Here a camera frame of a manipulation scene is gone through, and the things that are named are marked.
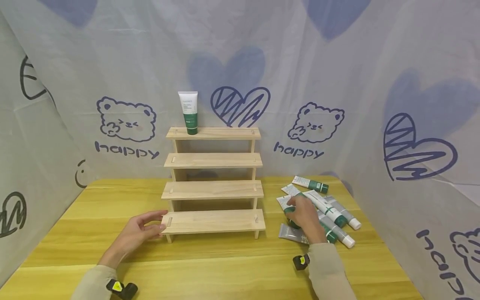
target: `tiered wooden shelf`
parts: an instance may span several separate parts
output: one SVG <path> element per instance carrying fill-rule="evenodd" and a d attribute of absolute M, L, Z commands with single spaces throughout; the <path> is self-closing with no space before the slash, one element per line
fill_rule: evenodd
<path fill-rule="evenodd" d="M 187 134 L 183 127 L 172 127 L 167 139 L 172 140 L 174 153 L 167 156 L 164 166 L 171 168 L 173 182 L 165 185 L 162 199 L 169 202 L 170 211 L 163 217 L 167 228 L 164 234 L 169 243 L 173 235 L 213 232 L 254 231 L 255 238 L 265 230 L 263 211 L 257 209 L 258 198 L 264 191 L 260 180 L 255 180 L 262 159 L 255 153 L 258 128 L 199 128 L 196 135 Z M 245 140 L 250 142 L 246 153 L 185 153 L 181 141 L 185 140 Z M 247 168 L 249 180 L 186 181 L 185 169 Z M 251 209 L 181 211 L 184 200 L 251 199 Z"/>

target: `wooden table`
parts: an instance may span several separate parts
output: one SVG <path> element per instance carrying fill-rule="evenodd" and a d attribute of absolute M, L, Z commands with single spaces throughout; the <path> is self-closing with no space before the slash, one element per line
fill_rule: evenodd
<path fill-rule="evenodd" d="M 343 184 L 329 176 L 311 179 L 329 184 L 329 194 L 362 223 L 358 231 L 346 229 L 357 241 L 353 249 L 336 244 L 358 299 L 421 300 Z M 115 179 L 89 185 L 0 289 L 0 299 L 69 299 L 129 217 L 167 208 L 160 200 L 167 181 Z M 286 218 L 276 197 L 284 195 L 280 188 L 290 181 L 291 177 L 262 179 L 265 198 L 259 206 L 266 231 L 258 240 L 253 232 L 236 232 L 181 235 L 172 244 L 165 239 L 150 241 L 120 266 L 120 279 L 138 285 L 137 300 L 316 299 L 308 272 L 295 271 L 292 263 L 307 247 L 278 238 Z M 199 208 L 198 203 L 189 205 Z M 250 202 L 233 200 L 229 205 L 249 208 Z"/>

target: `skincare tube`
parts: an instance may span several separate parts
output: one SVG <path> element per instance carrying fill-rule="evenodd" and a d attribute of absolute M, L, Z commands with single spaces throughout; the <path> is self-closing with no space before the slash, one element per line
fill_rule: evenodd
<path fill-rule="evenodd" d="M 322 196 L 320 196 L 320 194 L 317 193 L 316 191 L 308 191 L 308 192 L 302 193 L 293 184 L 289 184 L 286 187 L 283 187 L 281 190 L 292 197 L 298 194 L 302 194 L 303 196 L 307 197 L 313 202 L 313 204 L 318 209 L 320 209 L 322 213 L 324 213 L 327 217 L 329 217 L 332 221 L 335 222 L 335 224 L 337 224 L 340 227 L 343 227 L 348 223 L 347 219 L 339 211 L 337 211 L 337 209 L 335 209 L 330 204 L 326 203 L 326 201 L 324 201 L 325 199 Z"/>
<path fill-rule="evenodd" d="M 309 244 L 308 238 L 303 234 L 303 231 L 301 229 L 295 229 L 285 224 L 280 225 L 280 232 L 278 233 L 278 237 L 281 239 L 296 241 L 302 244 Z"/>
<path fill-rule="evenodd" d="M 348 224 L 354 230 L 358 230 L 361 227 L 361 223 L 333 196 L 326 196 L 325 200 L 334 208 L 336 208 L 345 218 L 348 220 Z"/>
<path fill-rule="evenodd" d="M 294 212 L 295 211 L 295 207 L 294 206 L 291 206 L 291 205 L 287 205 L 287 202 L 290 200 L 291 196 L 283 196 L 283 197 L 278 197 L 276 200 L 278 201 L 278 203 L 280 204 L 280 206 L 282 207 L 282 210 L 285 214 L 287 213 L 291 213 L 291 212 Z M 338 237 L 336 236 L 336 234 L 329 228 L 327 227 L 325 224 L 323 224 L 320 219 L 319 219 L 319 223 L 320 225 L 322 225 L 322 227 L 324 228 L 325 230 L 325 236 L 327 238 L 327 242 L 331 243 L 331 244 L 334 244 L 337 240 L 338 240 Z M 300 230 L 300 226 L 298 226 L 297 224 L 295 224 L 295 222 L 293 222 L 292 220 L 288 219 L 288 224 L 290 226 L 292 226 L 293 228 L 292 229 L 295 229 L 295 230 Z"/>
<path fill-rule="evenodd" d="M 310 189 L 310 190 L 316 190 L 317 192 L 321 192 L 321 193 L 324 193 L 324 194 L 326 194 L 328 192 L 328 185 L 327 184 L 324 184 L 324 183 L 321 183 L 321 182 L 318 182 L 318 181 L 314 181 L 314 180 L 310 180 L 310 179 L 306 179 L 306 178 L 303 178 L 303 177 L 300 177 L 300 176 L 295 176 L 292 180 L 292 183 L 296 184 L 296 185 L 299 185 L 299 186 L 302 186 L 304 188 Z"/>
<path fill-rule="evenodd" d="M 190 135 L 198 132 L 197 96 L 198 92 L 179 92 L 185 127 Z"/>
<path fill-rule="evenodd" d="M 343 228 L 348 224 L 347 218 L 343 216 L 336 208 L 328 204 L 324 197 L 322 197 L 317 191 L 308 191 L 303 193 L 308 199 L 310 199 L 315 206 L 320 209 L 327 217 L 335 222 L 338 226 Z"/>
<path fill-rule="evenodd" d="M 355 240 L 352 239 L 350 235 L 348 235 L 348 233 L 343 231 L 342 228 L 335 225 L 335 223 L 332 220 L 330 220 L 329 217 L 325 216 L 325 214 L 322 213 L 321 211 L 317 211 L 317 214 L 318 214 L 318 219 L 320 220 L 320 223 L 323 223 L 325 224 L 325 226 L 330 228 L 333 231 L 333 233 L 338 237 L 340 242 L 342 242 L 342 244 L 344 244 L 349 249 L 355 246 Z"/>

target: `hand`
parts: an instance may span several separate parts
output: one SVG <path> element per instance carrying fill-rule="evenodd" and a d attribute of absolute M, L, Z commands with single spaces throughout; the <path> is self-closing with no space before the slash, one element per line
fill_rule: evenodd
<path fill-rule="evenodd" d="M 325 230 L 318 220 L 317 208 L 310 199 L 297 195 L 291 197 L 287 204 L 295 206 L 294 212 L 286 214 L 287 218 L 303 229 L 310 244 L 327 242 Z"/>
<path fill-rule="evenodd" d="M 143 242 L 162 238 L 161 232 L 165 230 L 165 225 L 146 224 L 151 221 L 161 221 L 167 212 L 168 210 L 157 210 L 130 218 L 98 264 L 116 269 L 120 262 Z"/>

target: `white tube cap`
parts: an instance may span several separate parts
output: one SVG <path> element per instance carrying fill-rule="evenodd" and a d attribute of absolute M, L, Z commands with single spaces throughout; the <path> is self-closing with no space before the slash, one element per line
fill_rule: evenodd
<path fill-rule="evenodd" d="M 343 239 L 342 243 L 343 243 L 347 248 L 349 248 L 349 249 L 352 248 L 353 246 L 355 246 L 355 240 L 352 239 L 352 238 L 350 237 L 350 235 L 347 235 L 347 236 Z"/>
<path fill-rule="evenodd" d="M 356 218 L 351 219 L 348 224 L 349 224 L 350 227 L 352 227 L 354 230 L 359 230 L 360 227 L 361 227 L 361 223 L 360 223 Z"/>

